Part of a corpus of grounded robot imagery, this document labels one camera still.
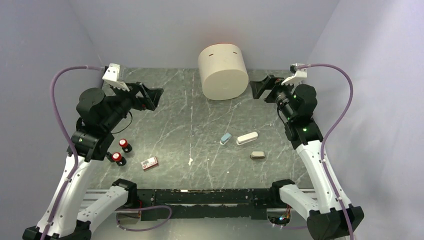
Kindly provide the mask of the red white staple box sleeve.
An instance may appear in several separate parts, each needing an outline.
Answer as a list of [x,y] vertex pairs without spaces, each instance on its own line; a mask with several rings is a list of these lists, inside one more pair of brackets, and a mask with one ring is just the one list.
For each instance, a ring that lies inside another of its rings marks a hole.
[[150,157],[141,162],[142,170],[147,171],[159,165],[158,158],[156,156]]

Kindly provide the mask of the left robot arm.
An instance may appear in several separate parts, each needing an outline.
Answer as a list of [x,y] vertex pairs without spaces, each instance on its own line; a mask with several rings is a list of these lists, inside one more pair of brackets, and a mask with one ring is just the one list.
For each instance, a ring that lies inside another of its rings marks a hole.
[[88,209],[80,209],[93,172],[114,140],[113,129],[133,109],[154,111],[164,93],[162,88],[147,88],[140,82],[112,90],[113,95],[107,96],[101,88],[92,87],[79,96],[76,109],[80,117],[59,185],[37,225],[24,230],[24,240],[89,240],[116,209],[139,205],[137,185],[118,179]]

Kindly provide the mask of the blue white stapler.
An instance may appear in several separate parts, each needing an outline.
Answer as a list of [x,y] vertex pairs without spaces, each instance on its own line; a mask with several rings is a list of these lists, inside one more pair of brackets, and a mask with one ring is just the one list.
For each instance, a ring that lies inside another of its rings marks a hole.
[[219,143],[221,145],[225,145],[230,140],[231,137],[232,135],[229,132],[227,132],[220,138]]

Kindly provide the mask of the long white stapler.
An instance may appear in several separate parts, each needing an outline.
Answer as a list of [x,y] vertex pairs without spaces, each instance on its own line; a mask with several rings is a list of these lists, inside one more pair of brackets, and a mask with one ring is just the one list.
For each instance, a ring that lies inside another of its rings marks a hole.
[[238,136],[236,138],[236,144],[238,146],[241,146],[241,145],[250,143],[252,141],[255,141],[258,138],[258,136],[259,136],[259,134],[256,131]]

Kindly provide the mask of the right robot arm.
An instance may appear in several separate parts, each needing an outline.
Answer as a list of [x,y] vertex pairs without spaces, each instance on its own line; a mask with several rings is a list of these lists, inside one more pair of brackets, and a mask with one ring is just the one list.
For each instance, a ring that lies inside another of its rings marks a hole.
[[292,180],[285,179],[273,182],[270,202],[275,207],[285,204],[295,210],[305,219],[314,240],[353,240],[365,214],[347,197],[327,157],[325,139],[313,118],[318,104],[316,90],[307,84],[286,85],[283,81],[268,75],[249,85],[254,99],[270,91],[264,101],[276,104],[285,135],[306,167],[316,199],[301,191]]

